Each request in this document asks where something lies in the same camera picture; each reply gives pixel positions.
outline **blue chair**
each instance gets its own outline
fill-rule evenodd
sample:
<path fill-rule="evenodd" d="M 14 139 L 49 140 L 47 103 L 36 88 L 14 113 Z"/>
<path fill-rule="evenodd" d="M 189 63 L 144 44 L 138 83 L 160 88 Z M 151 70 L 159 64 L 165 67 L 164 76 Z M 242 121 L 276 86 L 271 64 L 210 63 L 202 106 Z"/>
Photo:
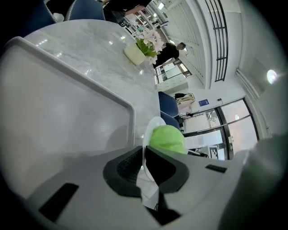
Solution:
<path fill-rule="evenodd" d="M 104 20 L 103 6 L 96 0 L 75 0 L 67 12 L 65 21 L 77 19 Z"/>
<path fill-rule="evenodd" d="M 6 25 L 2 28 L 5 31 L 1 35 L 2 47 L 13 37 L 25 37 L 36 30 L 57 23 L 43 0 L 8 2 L 8 5 L 10 6 L 5 5 L 5 8 L 13 9 L 11 11 L 12 19 L 7 23 L 7 29 L 5 29 Z"/>
<path fill-rule="evenodd" d="M 169 96 L 168 94 L 160 91 L 158 92 L 160 110 L 171 117 L 176 117 L 178 115 L 178 107 L 175 98 Z"/>
<path fill-rule="evenodd" d="M 166 113 L 163 113 L 162 111 L 160 111 L 160 116 L 161 116 L 161 118 L 165 121 L 166 124 L 172 125 L 172 126 L 174 126 L 175 128 L 177 128 L 177 129 L 180 130 L 179 123 L 178 123 L 178 121 L 177 121 L 175 118 L 169 116 L 169 115 L 166 114 Z"/>

